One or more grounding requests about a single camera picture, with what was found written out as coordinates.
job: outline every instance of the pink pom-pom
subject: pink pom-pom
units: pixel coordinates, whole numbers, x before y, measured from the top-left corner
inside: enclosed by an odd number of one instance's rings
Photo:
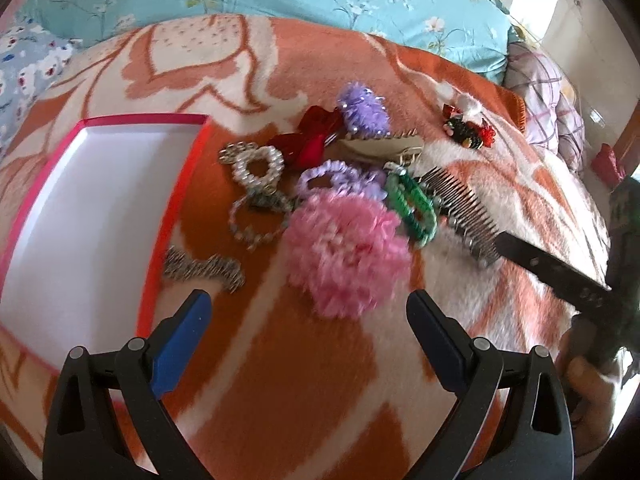
[[[323,317],[358,318],[407,279],[407,239],[399,216],[380,202],[321,191],[296,209],[283,235],[289,281],[311,293]]]

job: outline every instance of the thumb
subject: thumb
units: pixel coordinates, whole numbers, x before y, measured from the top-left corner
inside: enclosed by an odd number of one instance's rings
[[[615,380],[602,375],[582,356],[569,363],[566,378],[572,389],[591,404],[609,404],[615,399]]]

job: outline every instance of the orange blanket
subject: orange blanket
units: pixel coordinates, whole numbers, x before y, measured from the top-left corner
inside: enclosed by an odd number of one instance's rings
[[[0,242],[26,189],[60,139],[84,117],[128,112],[210,114],[204,146],[172,243],[195,258],[240,260],[246,284],[229,294],[218,280],[161,283],[156,320],[192,288],[214,298],[214,315],[180,385],[164,400],[197,455],[224,479],[400,479],[453,404],[406,323],[412,288],[426,288],[472,336],[498,348],[557,351],[571,308],[508,262],[482,270],[447,230],[414,253],[411,282],[359,321],[326,321],[290,288],[277,243],[249,253],[226,227],[240,195],[217,151],[238,137],[292,132],[311,104],[331,109],[347,82],[386,97],[395,129],[417,127],[421,164],[445,166],[508,229],[603,279],[606,236],[564,169],[524,142],[522,101],[424,51],[375,36],[296,21],[233,15],[185,18],[142,28],[72,60],[34,106],[0,166]],[[492,149],[466,150],[443,133],[436,83],[473,94],[496,126]],[[81,342],[72,342],[70,347]],[[0,332],[0,418],[41,456],[55,377]],[[473,460],[497,423],[500,397]],[[127,439],[150,466],[127,418]]]

